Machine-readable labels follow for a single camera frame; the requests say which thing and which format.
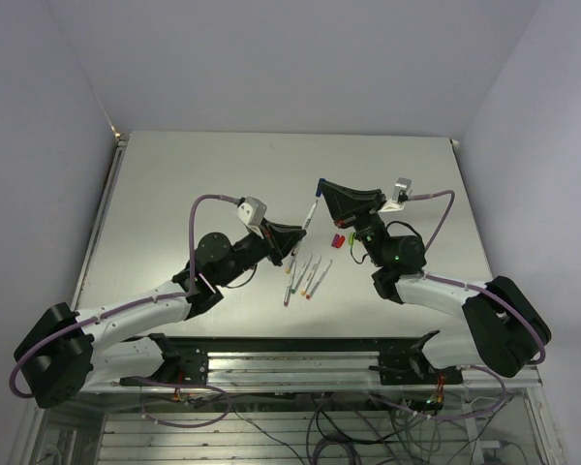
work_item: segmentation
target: black bracket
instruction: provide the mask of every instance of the black bracket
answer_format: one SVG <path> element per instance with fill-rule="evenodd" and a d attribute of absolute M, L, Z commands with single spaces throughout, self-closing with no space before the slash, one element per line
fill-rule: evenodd
<path fill-rule="evenodd" d="M 425 334 L 408 349 L 379 352 L 379 366 L 372 365 L 369 369 L 379 372 L 382 386 L 436 385 L 440 374 L 444 376 L 447 385 L 462 384 L 460 370 L 455 367 L 435 370 L 421 352 L 424 344 L 437 333 L 432 331 Z"/>
<path fill-rule="evenodd" d="M 162 350 L 164 364 L 151 376 L 159 383 L 205 385 L 209 372 L 209 357 L 198 346 L 182 346 L 177 350 L 164 334 L 149 337 Z"/>

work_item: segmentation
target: marker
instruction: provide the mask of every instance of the marker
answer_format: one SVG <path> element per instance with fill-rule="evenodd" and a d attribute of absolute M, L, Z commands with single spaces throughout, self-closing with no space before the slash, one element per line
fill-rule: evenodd
<path fill-rule="evenodd" d="M 310 258 L 308 259 L 308 261 L 305 262 L 303 264 L 303 266 L 301 266 L 301 271 L 299 271 L 299 277 L 297 278 L 294 285 L 292 286 L 292 289 L 290 290 L 293 294 L 297 292 L 297 289 L 299 289 L 299 285 L 301 284 L 301 280 L 306 275 L 306 271 L 308 270 L 308 266 L 310 266 L 310 263 L 312 262 L 312 257 L 314 257 L 314 254 L 310 254 Z"/>
<path fill-rule="evenodd" d="M 322 260 L 322 256 L 319 256 L 319 261 L 312 265 L 312 269 L 310 270 L 310 273 L 308 274 L 308 278 L 306 279 L 306 286 L 305 286 L 305 288 L 303 288 L 303 291 L 301 291 L 301 295 L 306 295 L 306 293 L 308 292 L 308 289 L 310 288 L 310 285 L 312 284 L 312 280 L 314 279 L 314 275 L 316 274 L 317 269 L 319 269 L 319 265 L 321 264 L 321 260 Z"/>
<path fill-rule="evenodd" d="M 312 291 L 309 294 L 306 295 L 306 298 L 308 300 L 310 300 L 312 297 L 314 297 L 314 294 L 316 293 L 317 289 L 319 288 L 319 284 L 322 282 L 323 278 L 325 277 L 325 274 L 327 274 L 327 271 L 329 271 L 329 268 L 331 268 L 331 264 L 333 264 L 333 260 L 330 260 L 329 261 L 329 265 L 321 273 L 321 276 L 319 276 L 319 279 L 317 280 L 317 283 L 314 285 L 314 288 L 312 288 Z"/>
<path fill-rule="evenodd" d="M 297 269 L 295 263 L 292 264 L 292 273 L 290 274 L 289 284 L 287 285 L 287 291 L 284 293 L 284 306 L 289 306 L 289 301 L 291 300 L 291 289 L 292 281 L 294 280 L 294 272 Z"/>
<path fill-rule="evenodd" d="M 324 177 L 320 178 L 319 183 L 321 183 L 321 181 L 325 181 L 325 178 Z M 310 211 L 308 212 L 308 216 L 306 217 L 305 221 L 303 222 L 303 226 L 301 227 L 301 229 L 307 230 L 308 227 L 310 226 L 310 222 L 312 222 L 312 218 L 314 217 L 314 213 L 315 213 L 315 211 L 317 211 L 317 205 L 319 204 L 320 198 L 321 198 L 321 187 L 319 186 L 319 184 L 317 184 L 317 193 L 316 193 L 316 198 L 314 200 L 314 204 L 312 205 L 312 208 L 310 208 Z M 292 264 L 295 263 L 297 255 L 299 254 L 300 248 L 301 248 L 301 241 L 297 242 L 297 245 L 295 245 L 292 248 L 292 250 L 290 251 L 290 262 L 289 262 L 289 266 L 287 266 L 287 274 L 289 274 L 291 272 Z"/>

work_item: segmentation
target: robotic arm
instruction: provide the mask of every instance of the robotic arm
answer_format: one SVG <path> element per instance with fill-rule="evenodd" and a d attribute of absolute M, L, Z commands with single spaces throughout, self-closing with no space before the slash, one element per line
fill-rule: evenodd
<path fill-rule="evenodd" d="M 266 205 L 258 199 L 243 199 L 237 216 L 248 229 L 245 237 L 230 244 L 221 232 L 211 232 L 200 240 L 193 257 L 196 279 L 192 292 L 188 262 L 171 280 L 128 300 L 77 312 L 66 303 L 46 310 L 15 350 L 15 360 L 37 404 L 53 407 L 84 386 L 118 378 L 152 376 L 160 382 L 175 381 L 179 373 L 189 371 L 188 365 L 199 365 L 201 356 L 180 355 L 163 334 L 134 336 L 207 312 L 224 298 L 219 287 L 263 259 L 281 266 L 306 232 L 299 226 L 267 221 L 265 211 Z M 87 321 L 95 323 L 83 325 Z M 83 326 L 42 344 L 29 356 L 36 345 L 78 324 Z M 11 381 L 16 391 L 15 377 Z"/>
<path fill-rule="evenodd" d="M 391 236 L 380 211 L 402 209 L 410 198 L 411 182 L 399 179 L 394 199 L 381 190 L 356 191 L 321 181 L 322 195 L 334 225 L 354 228 L 379 269 L 372 275 L 381 298 L 442 311 L 467 322 L 469 333 L 433 331 L 415 344 L 410 363 L 416 373 L 454 365 L 485 364 L 513 377 L 551 340 L 551 331 L 531 303 L 508 278 L 489 283 L 461 283 L 430 275 L 422 237 L 416 233 Z"/>

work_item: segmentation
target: table surface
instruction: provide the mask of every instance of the table surface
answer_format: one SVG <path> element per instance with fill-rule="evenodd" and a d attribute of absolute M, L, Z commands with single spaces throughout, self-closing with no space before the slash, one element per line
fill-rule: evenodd
<path fill-rule="evenodd" d="M 268 206 L 268 220 L 301 225 L 320 177 L 354 189 L 380 188 L 389 196 L 398 177 L 411 179 L 415 194 L 453 189 L 456 203 L 427 254 L 426 269 L 465 280 L 490 278 L 449 139 L 134 132 L 79 307 L 148 291 L 181 270 L 189 255 L 189 210 L 199 195 L 257 197 Z M 383 219 L 411 223 L 427 240 L 446 199 L 410 202 Z M 224 233 L 234 242 L 245 228 L 229 203 L 205 201 L 196 218 L 197 242 L 209 232 Z M 466 327 L 435 310 L 380 299 L 371 279 L 374 266 L 355 264 L 348 243 L 341 249 L 330 246 L 339 232 L 321 201 L 297 261 L 303 264 L 311 253 L 322 255 L 324 264 L 333 260 L 314 299 L 296 294 L 285 308 L 289 276 L 283 267 L 262 262 L 248 286 L 222 290 L 225 298 L 206 314 L 155 331 L 169 336 L 415 337 L 437 328 Z M 360 257 L 363 247 L 353 251 Z"/>

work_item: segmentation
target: white wall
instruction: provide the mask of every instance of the white wall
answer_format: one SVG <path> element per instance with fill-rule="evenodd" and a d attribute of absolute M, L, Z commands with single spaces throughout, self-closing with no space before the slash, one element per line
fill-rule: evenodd
<path fill-rule="evenodd" d="M 71 299 L 113 144 L 45 3 L 0 0 L 0 464 L 25 403 L 7 386 L 13 351 Z"/>
<path fill-rule="evenodd" d="M 541 366 L 581 464 L 581 0 L 545 0 L 462 142 L 460 164 L 496 273 L 553 330 Z"/>
<path fill-rule="evenodd" d="M 121 132 L 460 139 L 539 0 L 48 0 Z"/>

